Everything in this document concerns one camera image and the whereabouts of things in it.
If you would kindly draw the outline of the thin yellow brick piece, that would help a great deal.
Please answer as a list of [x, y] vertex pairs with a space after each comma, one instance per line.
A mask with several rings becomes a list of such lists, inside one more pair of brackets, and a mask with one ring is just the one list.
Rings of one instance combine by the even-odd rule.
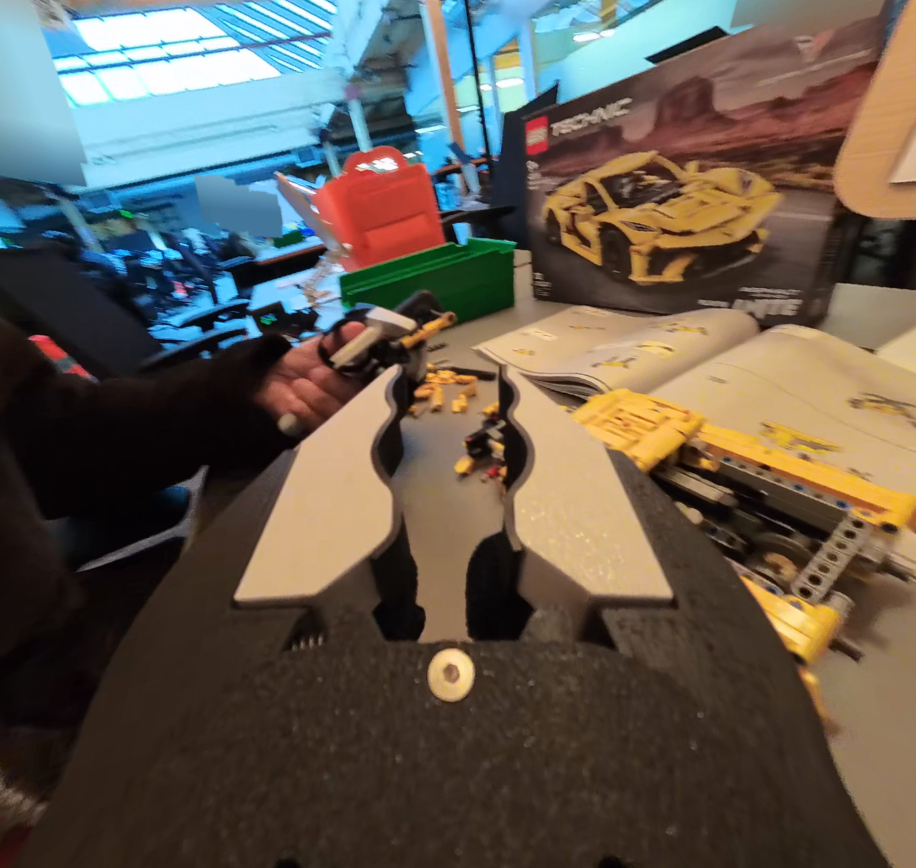
[[405, 350], [413, 350], [425, 345], [429, 339], [440, 334], [443, 330], [456, 324], [457, 317], [453, 312], [443, 312], [433, 317], [424, 325], [418, 327], [408, 335], [403, 336], [399, 345]]

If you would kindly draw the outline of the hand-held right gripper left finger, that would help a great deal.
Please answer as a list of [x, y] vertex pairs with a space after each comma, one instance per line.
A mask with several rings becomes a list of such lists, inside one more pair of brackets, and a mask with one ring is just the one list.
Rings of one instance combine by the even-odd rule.
[[418, 567], [393, 490], [409, 375], [385, 370], [297, 447], [233, 601], [240, 609], [345, 610], [390, 641], [425, 627]]

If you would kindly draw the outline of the toy car set box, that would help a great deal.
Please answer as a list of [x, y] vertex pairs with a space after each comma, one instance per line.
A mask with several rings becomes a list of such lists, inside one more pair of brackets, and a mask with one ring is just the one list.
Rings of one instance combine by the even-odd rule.
[[533, 297], [818, 324], [863, 224], [834, 166], [896, 20], [753, 28], [528, 119]]

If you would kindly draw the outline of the green plastic bin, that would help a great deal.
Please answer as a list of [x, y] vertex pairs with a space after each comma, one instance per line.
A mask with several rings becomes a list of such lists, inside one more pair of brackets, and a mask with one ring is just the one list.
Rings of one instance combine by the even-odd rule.
[[342, 304], [394, 310], [418, 291], [431, 292], [458, 323], [509, 309], [515, 303], [515, 244], [473, 239], [447, 243], [344, 274]]

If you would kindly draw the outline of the open instruction booklet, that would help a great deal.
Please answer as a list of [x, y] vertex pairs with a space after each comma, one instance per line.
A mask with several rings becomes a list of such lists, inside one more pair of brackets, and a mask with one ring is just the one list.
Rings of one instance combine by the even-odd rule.
[[576, 305], [475, 351], [557, 393], [651, 395], [914, 494], [914, 372], [813, 327], [761, 330], [735, 309], [640, 317]]

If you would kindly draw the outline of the yellow toy brick car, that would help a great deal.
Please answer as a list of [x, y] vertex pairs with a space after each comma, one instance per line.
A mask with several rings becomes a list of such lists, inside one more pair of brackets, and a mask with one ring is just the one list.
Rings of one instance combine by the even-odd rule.
[[843, 635], [855, 584], [873, 576], [914, 583], [914, 496], [626, 389], [594, 396], [571, 415], [650, 476], [717, 546], [834, 732], [812, 666], [831, 650], [861, 659]]

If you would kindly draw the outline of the wooden display board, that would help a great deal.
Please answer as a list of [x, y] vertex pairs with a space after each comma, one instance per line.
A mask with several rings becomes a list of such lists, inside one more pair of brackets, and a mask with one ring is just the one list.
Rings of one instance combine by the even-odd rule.
[[915, 0], [899, 15], [846, 135], [833, 189], [862, 216], [915, 219]]

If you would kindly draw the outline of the small black device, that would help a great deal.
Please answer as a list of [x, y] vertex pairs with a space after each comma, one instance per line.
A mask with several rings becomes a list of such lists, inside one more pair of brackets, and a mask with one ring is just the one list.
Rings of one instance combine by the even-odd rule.
[[293, 342], [314, 335], [320, 319], [319, 312], [313, 307], [288, 309], [281, 301], [250, 305], [247, 315], [259, 335], [280, 335]]

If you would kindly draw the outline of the grey desk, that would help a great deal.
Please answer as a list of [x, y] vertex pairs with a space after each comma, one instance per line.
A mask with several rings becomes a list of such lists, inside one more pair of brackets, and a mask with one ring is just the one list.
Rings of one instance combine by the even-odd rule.
[[[467, 415], [424, 414], [403, 427], [405, 459], [395, 476], [418, 564], [426, 642], [466, 637], [467, 561], [502, 521], [498, 487], [455, 479]], [[914, 587], [876, 578], [857, 595], [846, 635], [854, 662], [829, 652], [815, 669], [837, 731], [833, 757], [878, 844], [894, 866], [914, 866]]]

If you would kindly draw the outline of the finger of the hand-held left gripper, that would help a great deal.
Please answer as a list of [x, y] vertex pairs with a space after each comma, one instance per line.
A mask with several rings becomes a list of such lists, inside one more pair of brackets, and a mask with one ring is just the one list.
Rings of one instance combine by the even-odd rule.
[[364, 345], [400, 340], [418, 330], [418, 322], [411, 317], [389, 309], [369, 309], [364, 316]]

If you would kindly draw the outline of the black office chair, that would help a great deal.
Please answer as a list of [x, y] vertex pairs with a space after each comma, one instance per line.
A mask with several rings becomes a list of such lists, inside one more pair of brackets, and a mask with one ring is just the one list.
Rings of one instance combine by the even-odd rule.
[[46, 335], [97, 380], [158, 373], [246, 339], [246, 324], [167, 346], [62, 256], [47, 248], [2, 250], [1, 310], [26, 335]]

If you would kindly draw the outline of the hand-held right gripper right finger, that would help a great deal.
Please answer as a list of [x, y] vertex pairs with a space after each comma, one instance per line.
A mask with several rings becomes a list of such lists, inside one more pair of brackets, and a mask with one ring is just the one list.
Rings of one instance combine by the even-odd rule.
[[474, 642], [590, 638], [608, 610], [670, 610], [675, 594], [621, 477], [629, 465], [520, 373], [498, 373], [501, 529], [469, 561]]

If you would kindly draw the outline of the person's left hand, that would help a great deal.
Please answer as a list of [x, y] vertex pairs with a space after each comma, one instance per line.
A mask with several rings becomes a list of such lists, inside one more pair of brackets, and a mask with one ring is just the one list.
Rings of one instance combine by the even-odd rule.
[[359, 337], [364, 325], [344, 324], [321, 340], [289, 350], [270, 370], [254, 402], [290, 438], [303, 438], [321, 427], [362, 391], [363, 384], [324, 364], [319, 348], [334, 355]]

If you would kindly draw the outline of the orange plastic carry case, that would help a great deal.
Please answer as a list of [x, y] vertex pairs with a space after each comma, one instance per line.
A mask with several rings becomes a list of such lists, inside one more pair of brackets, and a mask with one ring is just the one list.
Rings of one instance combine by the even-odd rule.
[[391, 146], [356, 152], [341, 174], [311, 195], [340, 245], [339, 263], [357, 272], [445, 244], [441, 214], [423, 164]]

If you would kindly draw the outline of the pile of yellow brick pieces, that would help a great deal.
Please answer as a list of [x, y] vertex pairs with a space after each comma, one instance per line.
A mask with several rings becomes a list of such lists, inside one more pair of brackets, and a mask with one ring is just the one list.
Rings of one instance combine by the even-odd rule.
[[477, 476], [483, 483], [504, 487], [509, 475], [506, 456], [506, 420], [498, 401], [477, 405], [480, 386], [494, 381], [484, 370], [463, 370], [428, 364], [411, 394], [406, 418], [423, 416], [475, 416], [471, 432], [461, 441], [461, 453], [452, 464], [457, 481]]

